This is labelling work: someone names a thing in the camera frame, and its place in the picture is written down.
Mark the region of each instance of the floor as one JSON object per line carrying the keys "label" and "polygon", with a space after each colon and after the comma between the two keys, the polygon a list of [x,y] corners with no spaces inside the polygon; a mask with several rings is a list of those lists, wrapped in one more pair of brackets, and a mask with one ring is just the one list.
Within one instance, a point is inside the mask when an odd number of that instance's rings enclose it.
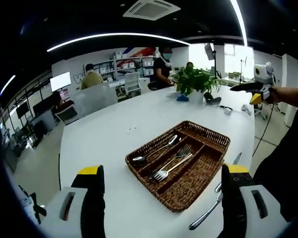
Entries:
{"label": "floor", "polygon": [[14,178],[23,189],[36,193],[39,205],[47,205],[60,190],[59,152],[63,123],[46,135],[35,148],[25,149],[18,159]]}
{"label": "floor", "polygon": [[[265,106],[263,112],[269,117],[271,106]],[[267,121],[255,117],[254,149],[257,147]],[[28,193],[36,192],[38,204],[47,205],[59,191],[59,152],[63,133],[63,124],[59,123],[35,149],[26,149],[19,158],[14,177]],[[275,149],[288,131],[284,124],[284,115],[273,110],[272,118],[254,154],[250,173],[254,175],[259,164]]]}

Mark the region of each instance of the blue object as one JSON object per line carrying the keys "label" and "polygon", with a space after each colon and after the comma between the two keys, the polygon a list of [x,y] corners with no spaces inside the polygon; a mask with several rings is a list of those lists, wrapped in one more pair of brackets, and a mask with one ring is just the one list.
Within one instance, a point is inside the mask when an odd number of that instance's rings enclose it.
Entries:
{"label": "blue object", "polygon": [[167,53],[165,53],[165,54],[163,54],[163,57],[164,57],[166,60],[169,60],[169,59],[171,59],[172,54],[167,54]]}
{"label": "blue object", "polygon": [[179,101],[179,102],[188,102],[189,98],[184,96],[183,94],[180,94],[179,97],[177,98],[177,101]]}

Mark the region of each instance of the ceiling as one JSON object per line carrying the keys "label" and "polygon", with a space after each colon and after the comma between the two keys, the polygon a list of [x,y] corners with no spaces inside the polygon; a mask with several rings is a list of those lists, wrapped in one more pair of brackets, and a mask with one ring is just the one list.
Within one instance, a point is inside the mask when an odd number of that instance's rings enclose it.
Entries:
{"label": "ceiling", "polygon": [[[27,82],[60,60],[110,48],[165,43],[155,38],[116,36],[76,42],[46,52],[50,47],[75,38],[137,32],[175,39],[195,37],[186,40],[189,43],[213,40],[215,44],[242,44],[237,17],[229,0],[168,0],[181,10],[157,21],[122,17],[136,0],[75,2],[14,2],[2,6],[5,18],[0,21],[0,90],[12,75],[16,75],[1,97],[3,104]],[[298,0],[237,2],[250,46],[280,56],[287,53],[298,59]]]}

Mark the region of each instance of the wicker basket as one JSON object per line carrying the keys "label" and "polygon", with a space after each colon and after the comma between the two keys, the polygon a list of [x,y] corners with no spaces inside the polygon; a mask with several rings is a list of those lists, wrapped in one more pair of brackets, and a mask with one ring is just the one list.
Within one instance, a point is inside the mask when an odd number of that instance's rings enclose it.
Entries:
{"label": "wicker basket", "polygon": [[[146,165],[138,167],[131,163],[133,158],[147,156],[166,145],[175,134],[181,136],[181,141],[150,156]],[[193,122],[184,121],[127,155],[126,163],[137,179],[160,202],[172,212],[181,212],[199,197],[213,179],[222,165],[229,143],[230,139],[227,136]],[[170,172],[162,182],[149,178],[152,172],[165,165],[186,144],[191,145],[191,152],[194,154],[191,159]],[[166,169],[170,169],[181,159],[176,159]]]}

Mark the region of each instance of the window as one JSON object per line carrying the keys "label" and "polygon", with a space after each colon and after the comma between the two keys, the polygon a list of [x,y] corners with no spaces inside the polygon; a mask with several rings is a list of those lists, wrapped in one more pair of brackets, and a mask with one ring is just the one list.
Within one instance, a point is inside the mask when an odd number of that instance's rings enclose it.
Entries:
{"label": "window", "polygon": [[225,44],[224,63],[225,73],[240,72],[242,66],[245,78],[254,77],[254,51],[251,47]]}
{"label": "window", "polygon": [[209,60],[207,53],[205,52],[206,43],[192,44],[189,46],[189,61],[193,63],[194,67],[202,69],[211,69],[214,66],[214,60]]}

